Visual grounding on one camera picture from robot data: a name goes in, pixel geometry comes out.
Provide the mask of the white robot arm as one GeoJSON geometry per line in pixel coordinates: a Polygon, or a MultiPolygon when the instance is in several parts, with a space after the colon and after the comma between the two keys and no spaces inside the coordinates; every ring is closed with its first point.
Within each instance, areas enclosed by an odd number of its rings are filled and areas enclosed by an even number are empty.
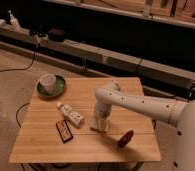
{"type": "Polygon", "coordinates": [[[195,100],[138,96],[123,93],[112,80],[95,90],[95,106],[91,128],[107,132],[107,117],[113,105],[141,113],[177,128],[176,153],[173,171],[195,171],[195,100]]]}

